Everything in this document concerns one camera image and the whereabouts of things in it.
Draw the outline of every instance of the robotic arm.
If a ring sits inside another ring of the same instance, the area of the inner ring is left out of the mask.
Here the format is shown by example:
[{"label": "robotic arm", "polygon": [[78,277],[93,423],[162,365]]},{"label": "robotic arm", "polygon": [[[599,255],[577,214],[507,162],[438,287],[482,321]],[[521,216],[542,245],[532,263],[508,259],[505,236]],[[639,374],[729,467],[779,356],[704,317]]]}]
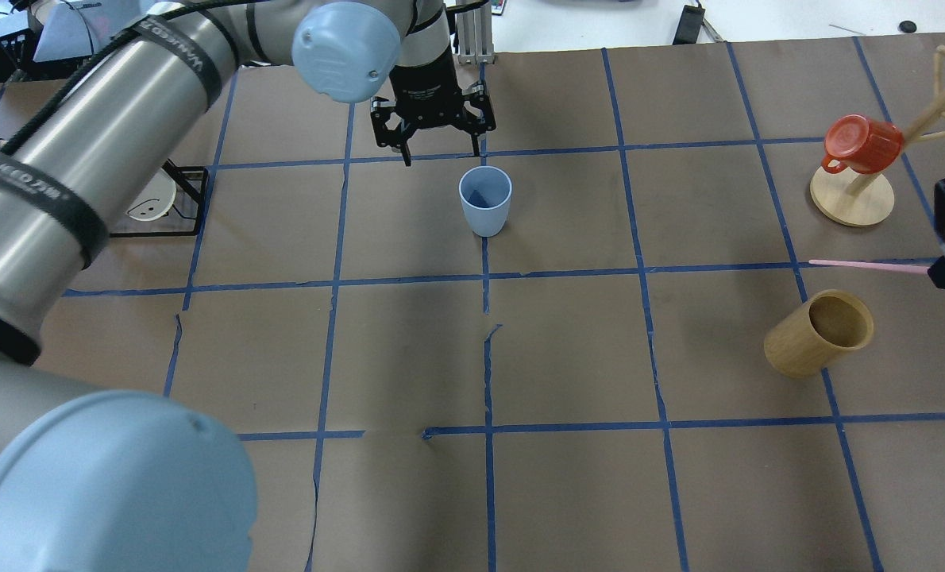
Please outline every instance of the robotic arm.
[{"label": "robotic arm", "polygon": [[[379,145],[494,128],[455,79],[443,0],[156,4],[0,149],[0,570],[246,569],[256,515],[236,435],[176,402],[29,369],[45,315],[241,63],[375,99]],[[476,109],[473,113],[466,109]],[[387,127],[392,114],[399,124]]]}]

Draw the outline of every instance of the red mug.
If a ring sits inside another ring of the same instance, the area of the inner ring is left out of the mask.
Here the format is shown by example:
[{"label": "red mug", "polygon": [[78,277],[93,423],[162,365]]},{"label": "red mug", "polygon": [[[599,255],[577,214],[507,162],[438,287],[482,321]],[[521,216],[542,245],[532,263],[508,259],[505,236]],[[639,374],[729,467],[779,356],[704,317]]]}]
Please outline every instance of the red mug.
[{"label": "red mug", "polygon": [[825,133],[822,168],[833,175],[846,167],[871,175],[889,167],[903,148],[904,134],[893,123],[847,115],[836,120]]}]

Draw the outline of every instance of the mug handle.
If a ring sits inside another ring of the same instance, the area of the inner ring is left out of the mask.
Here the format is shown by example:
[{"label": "mug handle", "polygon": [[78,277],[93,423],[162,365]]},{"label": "mug handle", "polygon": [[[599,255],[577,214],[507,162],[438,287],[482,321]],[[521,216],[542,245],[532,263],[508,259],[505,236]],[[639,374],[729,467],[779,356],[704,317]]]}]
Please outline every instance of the mug handle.
[{"label": "mug handle", "polygon": [[824,169],[826,173],[835,175],[836,173],[842,172],[846,167],[846,163],[843,163],[842,160],[836,159],[831,155],[826,155],[825,158],[822,159],[822,169]]}]

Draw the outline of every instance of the brown cylinder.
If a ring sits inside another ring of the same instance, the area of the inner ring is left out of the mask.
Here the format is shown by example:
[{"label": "brown cylinder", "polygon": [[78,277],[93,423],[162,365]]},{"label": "brown cylinder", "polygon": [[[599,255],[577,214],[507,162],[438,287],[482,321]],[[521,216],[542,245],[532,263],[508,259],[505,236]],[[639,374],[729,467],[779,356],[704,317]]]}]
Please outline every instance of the brown cylinder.
[{"label": "brown cylinder", "polygon": [[810,377],[875,335],[871,311],[854,294],[823,290],[766,335],[766,358],[787,377]]}]

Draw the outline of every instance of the pink stick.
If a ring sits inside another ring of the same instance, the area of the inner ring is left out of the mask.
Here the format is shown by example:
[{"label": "pink stick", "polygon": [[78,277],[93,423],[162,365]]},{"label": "pink stick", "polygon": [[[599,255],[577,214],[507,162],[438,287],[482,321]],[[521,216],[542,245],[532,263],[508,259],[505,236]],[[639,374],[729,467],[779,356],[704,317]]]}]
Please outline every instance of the pink stick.
[{"label": "pink stick", "polygon": [[813,265],[842,265],[842,267],[904,272],[904,274],[928,274],[926,265],[893,265],[886,263],[861,263],[861,261],[808,261]]}]

